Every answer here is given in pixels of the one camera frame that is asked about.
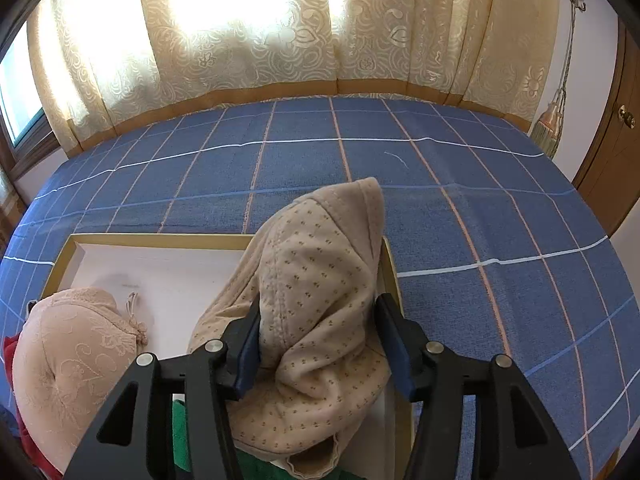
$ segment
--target door knob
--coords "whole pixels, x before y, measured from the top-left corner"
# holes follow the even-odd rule
[[[625,105],[622,105],[620,110],[618,110],[618,118],[632,130],[636,127],[636,118],[626,109]]]

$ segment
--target green cloth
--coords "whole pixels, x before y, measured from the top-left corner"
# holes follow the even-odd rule
[[[191,460],[187,446],[187,416],[184,404],[174,400],[172,409],[172,430],[174,434],[174,462],[183,471],[191,471]],[[236,449],[238,463],[245,480],[295,480],[293,476],[269,462],[258,460],[244,451]],[[348,471],[336,468],[325,480],[363,480]]]

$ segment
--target box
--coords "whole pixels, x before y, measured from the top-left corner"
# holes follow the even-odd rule
[[[233,275],[253,235],[72,234],[51,269],[42,297],[78,286],[110,292],[120,314],[138,292],[134,314],[147,326],[146,350],[182,355],[198,318]],[[377,293],[401,304],[388,240],[383,239]],[[411,404],[391,381],[345,450],[340,465],[367,480],[401,480],[412,445]]]

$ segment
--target curtain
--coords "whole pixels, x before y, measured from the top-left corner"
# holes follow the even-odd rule
[[[149,122],[283,96],[399,93],[528,128],[558,0],[42,0],[36,88],[69,155]]]
[[[25,211],[24,202],[0,168],[0,257]]]

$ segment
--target blue bedsheet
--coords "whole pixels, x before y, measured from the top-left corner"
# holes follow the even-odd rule
[[[63,164],[0,267],[14,334],[73,232],[255,232],[319,186],[375,176],[406,315],[478,358],[509,352],[584,478],[640,414],[640,316],[590,209],[504,120],[407,100],[307,98],[191,114]],[[4,378],[0,402],[13,405]],[[473,428],[465,416],[461,476]]]

